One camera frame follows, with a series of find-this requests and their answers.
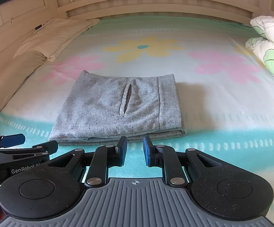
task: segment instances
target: beige pillow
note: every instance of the beige pillow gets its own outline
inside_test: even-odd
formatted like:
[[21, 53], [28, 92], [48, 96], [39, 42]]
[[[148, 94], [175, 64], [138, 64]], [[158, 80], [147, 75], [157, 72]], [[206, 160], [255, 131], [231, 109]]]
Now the beige pillow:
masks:
[[45, 62], [44, 55], [37, 51], [25, 52], [12, 59], [0, 72], [0, 111], [14, 93], [39, 66]]
[[76, 37], [99, 21], [99, 19], [52, 19], [25, 40], [14, 57], [27, 51], [39, 51], [52, 62]]

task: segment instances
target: yellow flower pattern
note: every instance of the yellow flower pattern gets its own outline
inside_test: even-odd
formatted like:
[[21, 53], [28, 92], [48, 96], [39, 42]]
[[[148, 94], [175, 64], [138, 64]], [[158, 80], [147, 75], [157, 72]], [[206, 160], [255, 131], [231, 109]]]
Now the yellow flower pattern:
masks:
[[253, 52], [251, 52], [251, 50], [249, 50], [248, 48], [244, 47], [244, 46], [241, 46], [241, 45], [237, 45], [234, 49], [234, 51], [240, 53], [240, 54], [243, 54], [243, 55], [246, 55], [246, 56], [253, 56], [256, 60], [256, 62], [261, 66], [263, 67], [264, 69], [267, 70], [266, 66], [257, 58], [257, 56], [254, 55]]
[[118, 63], [125, 63], [137, 59], [143, 52], [153, 57], [165, 57], [171, 54], [168, 50], [183, 50], [181, 47], [172, 45], [177, 42], [177, 40], [158, 40], [157, 37], [145, 37], [140, 41], [121, 41], [118, 46], [107, 47], [103, 51], [125, 51], [116, 58]]

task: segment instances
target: pink flower pattern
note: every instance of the pink flower pattern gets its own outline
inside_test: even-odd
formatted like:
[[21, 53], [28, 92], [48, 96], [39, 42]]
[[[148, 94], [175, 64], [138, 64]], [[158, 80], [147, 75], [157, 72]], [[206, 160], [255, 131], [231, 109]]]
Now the pink flower pattern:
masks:
[[55, 85], [63, 85], [69, 79], [76, 80], [83, 70], [92, 71], [102, 69], [105, 65], [102, 63], [93, 63], [92, 61], [97, 60], [99, 56], [74, 56], [55, 65], [52, 65], [52, 71], [45, 75], [41, 80], [49, 81], [54, 80]]
[[248, 81], [260, 83], [253, 73], [261, 71], [259, 66], [243, 63], [245, 59], [237, 55], [226, 55], [218, 51], [192, 52], [189, 56], [207, 63], [196, 67], [198, 74], [217, 74], [227, 72], [228, 77], [239, 84], [247, 84]]

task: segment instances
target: gray folded cloth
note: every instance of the gray folded cloth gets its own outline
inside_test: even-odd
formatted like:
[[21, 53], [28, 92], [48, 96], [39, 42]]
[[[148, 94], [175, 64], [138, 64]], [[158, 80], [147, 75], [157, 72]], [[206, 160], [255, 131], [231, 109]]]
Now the gray folded cloth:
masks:
[[115, 144], [125, 135], [164, 139], [186, 135], [173, 74], [104, 77], [83, 71], [65, 100], [50, 140], [65, 145]]

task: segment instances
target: bed sheet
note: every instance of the bed sheet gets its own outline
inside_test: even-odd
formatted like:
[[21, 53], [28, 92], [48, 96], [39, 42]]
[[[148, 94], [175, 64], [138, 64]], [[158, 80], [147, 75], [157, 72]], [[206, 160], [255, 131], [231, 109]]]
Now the bed sheet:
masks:
[[[0, 134], [23, 133], [25, 147], [47, 141], [82, 70], [103, 76], [173, 73], [188, 135], [154, 144], [182, 152], [197, 148], [263, 176], [274, 188], [274, 77], [243, 46], [257, 36], [252, 28], [208, 19], [101, 20], [25, 81], [0, 113]], [[54, 157], [73, 148], [61, 145]], [[146, 167], [142, 143], [135, 142], [125, 166], [109, 175], [152, 177], [161, 170]], [[267, 217], [274, 222], [274, 202]]]

